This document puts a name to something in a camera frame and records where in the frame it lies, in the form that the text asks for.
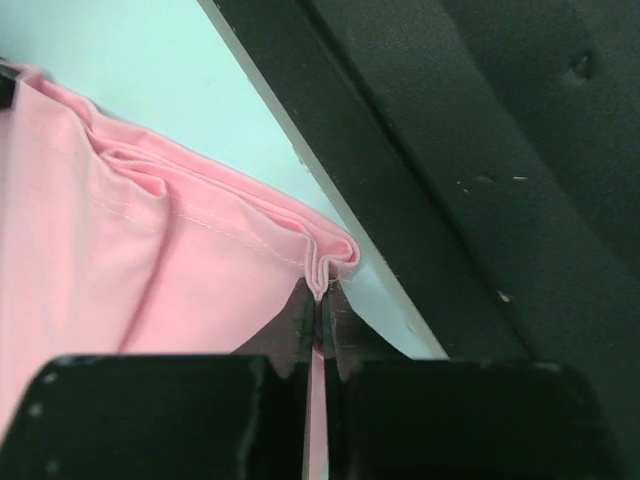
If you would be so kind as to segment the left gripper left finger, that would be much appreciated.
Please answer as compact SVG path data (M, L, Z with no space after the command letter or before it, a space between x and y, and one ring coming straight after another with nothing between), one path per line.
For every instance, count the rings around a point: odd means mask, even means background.
M302 479L315 301L229 354L59 356L1 445L5 479Z

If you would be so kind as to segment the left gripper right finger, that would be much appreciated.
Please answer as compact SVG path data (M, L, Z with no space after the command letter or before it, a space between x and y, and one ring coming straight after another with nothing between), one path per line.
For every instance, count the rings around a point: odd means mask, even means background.
M621 479L600 402L553 362L417 360L325 294L328 471L333 479Z

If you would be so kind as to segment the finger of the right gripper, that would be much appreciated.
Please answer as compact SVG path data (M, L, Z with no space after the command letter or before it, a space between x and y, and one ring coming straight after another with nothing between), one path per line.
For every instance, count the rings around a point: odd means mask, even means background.
M8 65L4 60L0 64L0 109L9 109L13 104L20 70Z

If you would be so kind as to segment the pink t shirt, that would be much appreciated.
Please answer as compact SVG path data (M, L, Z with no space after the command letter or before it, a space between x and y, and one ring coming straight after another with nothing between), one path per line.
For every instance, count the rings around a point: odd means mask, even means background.
M231 168L17 68L1 115L1 417L47 359L238 347L351 236Z

